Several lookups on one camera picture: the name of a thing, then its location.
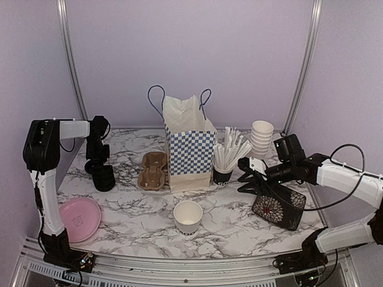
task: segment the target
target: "stack of black cups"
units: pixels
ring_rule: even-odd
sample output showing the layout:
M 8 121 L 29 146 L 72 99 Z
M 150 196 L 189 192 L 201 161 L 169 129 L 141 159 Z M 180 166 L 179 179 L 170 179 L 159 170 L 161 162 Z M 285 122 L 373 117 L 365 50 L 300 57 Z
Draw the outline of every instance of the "stack of black cups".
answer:
M 92 175 L 93 183 L 98 191 L 106 192 L 115 186 L 113 167 L 104 165 L 99 160 L 89 160 L 85 165 L 87 173 Z

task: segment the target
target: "white straw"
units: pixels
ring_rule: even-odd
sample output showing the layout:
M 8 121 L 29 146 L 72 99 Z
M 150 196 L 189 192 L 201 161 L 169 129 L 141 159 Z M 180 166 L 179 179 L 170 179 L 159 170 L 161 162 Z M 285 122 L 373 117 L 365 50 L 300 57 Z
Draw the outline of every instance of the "white straw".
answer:
M 253 145 L 246 140 L 242 143 L 244 136 L 235 128 L 225 127 L 224 144 L 216 144 L 214 150 L 214 166 L 222 170 L 233 170 L 238 160 L 251 151 Z

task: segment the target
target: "bag handle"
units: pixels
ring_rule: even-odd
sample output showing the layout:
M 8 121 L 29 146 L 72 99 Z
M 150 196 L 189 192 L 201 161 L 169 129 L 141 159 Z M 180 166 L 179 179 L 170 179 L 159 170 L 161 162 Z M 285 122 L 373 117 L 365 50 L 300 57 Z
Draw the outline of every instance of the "bag handle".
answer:
M 161 101 L 161 108 L 162 108 L 162 111 L 163 111 L 163 100 L 165 99 L 165 90 L 163 89 L 163 87 L 161 87 L 160 85 L 154 85 L 154 86 L 150 87 L 149 91 L 148 91 L 148 100 L 150 102 L 150 105 L 159 113 L 159 115 L 163 119 L 163 114 L 157 109 L 157 107 L 154 105 L 154 103 L 150 99 L 150 91 L 151 91 L 152 88 L 155 88 L 155 87 L 160 88 L 162 90 L 162 92 L 163 92 L 162 101 Z
M 204 103 L 202 103 L 202 96 L 203 94 L 206 92 L 206 91 L 209 91 L 209 96 L 208 98 L 206 99 L 206 101 Z M 205 110 L 203 109 L 203 106 L 206 105 L 206 103 L 208 102 L 208 100 L 210 99 L 211 97 L 211 90 L 209 88 L 207 88 L 206 90 L 204 90 L 202 93 L 201 93 L 201 96 L 200 96 L 200 101 L 201 101 L 201 104 L 199 105 L 199 109 L 202 108 L 202 112 L 203 112 L 203 116 L 205 117 L 205 121 L 206 121 L 206 115 L 205 115 Z

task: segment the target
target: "metal rail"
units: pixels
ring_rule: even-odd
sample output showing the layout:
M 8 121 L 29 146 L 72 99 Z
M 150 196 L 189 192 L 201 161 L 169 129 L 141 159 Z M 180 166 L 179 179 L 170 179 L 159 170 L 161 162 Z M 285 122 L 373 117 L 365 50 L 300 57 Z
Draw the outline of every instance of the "metal rail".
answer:
M 69 73 L 71 76 L 71 81 L 74 88 L 74 93 L 76 96 L 78 109 L 80 110 L 81 119 L 88 120 L 88 115 L 85 108 L 83 94 L 81 93 L 80 83 L 78 81 L 77 71 L 76 71 L 75 62 L 74 62 L 71 35 L 69 33 L 68 16 L 66 14 L 66 1 L 57 0 L 57 9 L 59 12 L 60 27 L 62 31 L 62 38 L 63 38 L 64 48 L 65 48 L 66 60 L 68 62 Z
M 312 15 L 311 15 L 311 22 L 310 22 L 309 33 L 308 33 L 308 38 L 306 43 L 305 55 L 303 57 L 303 63 L 300 69 L 298 83 L 294 92 L 293 102 L 291 103 L 290 111 L 288 112 L 286 123 L 283 128 L 283 132 L 286 135 L 288 135 L 291 132 L 291 128 L 293 126 L 293 123 L 298 111 L 299 103 L 302 98 L 303 88 L 305 87 L 305 82 L 307 77 L 307 71 L 310 67 L 312 56 L 314 54 L 315 43 L 317 41 L 321 10 L 322 10 L 322 0 L 314 0 L 314 4 L 312 6 Z
M 279 275 L 272 263 L 275 256 L 227 259 L 160 259 L 141 258 L 95 252 L 96 261 L 92 273 L 82 273 L 83 287 L 159 287 L 159 286 L 221 286 L 221 287 L 273 287 L 275 280 L 295 274 Z M 335 255 L 328 254 L 329 266 L 335 263 Z M 44 253 L 36 239 L 27 238 L 22 249 L 12 287 L 22 287 L 29 271 L 69 283 L 79 282 L 77 273 L 67 273 L 65 268 L 43 261 Z M 346 249 L 339 251 L 346 286 L 358 286 L 355 271 Z

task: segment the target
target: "white paper cup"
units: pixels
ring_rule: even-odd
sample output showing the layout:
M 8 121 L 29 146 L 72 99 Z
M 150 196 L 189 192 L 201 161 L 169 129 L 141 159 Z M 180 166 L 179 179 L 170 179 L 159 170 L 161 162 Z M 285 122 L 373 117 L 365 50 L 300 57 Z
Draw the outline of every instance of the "white paper cup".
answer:
M 263 152 L 267 152 L 269 150 L 269 146 L 266 146 L 264 148 L 258 147 L 258 146 L 253 146 L 253 148 L 251 150 L 258 152 L 258 153 L 263 153 Z
M 251 135 L 250 139 L 251 141 L 259 142 L 260 144 L 265 144 L 272 141 L 272 136 L 270 136 L 269 138 L 258 138 L 257 136 Z
M 271 141 L 257 141 L 256 139 L 251 139 L 250 142 L 252 143 L 253 146 L 271 146 Z
M 175 225 L 183 235 L 192 235 L 196 232 L 202 220 L 202 207 L 191 200 L 179 202 L 173 210 Z
M 250 151 L 250 152 L 247 154 L 247 156 L 248 156 L 248 157 L 255 157 L 255 158 L 258 158 L 259 160 L 264 160 L 265 157 L 266 157 L 266 154 L 267 154 L 267 153 L 265 153 L 265 154 L 256 154 L 254 151 Z
M 273 133 L 269 133 L 268 135 L 261 135 L 260 133 L 251 131 L 251 136 L 257 139 L 271 139 L 273 137 Z
M 267 121 L 253 122 L 253 130 L 260 135 L 270 135 L 274 131 L 274 126 Z

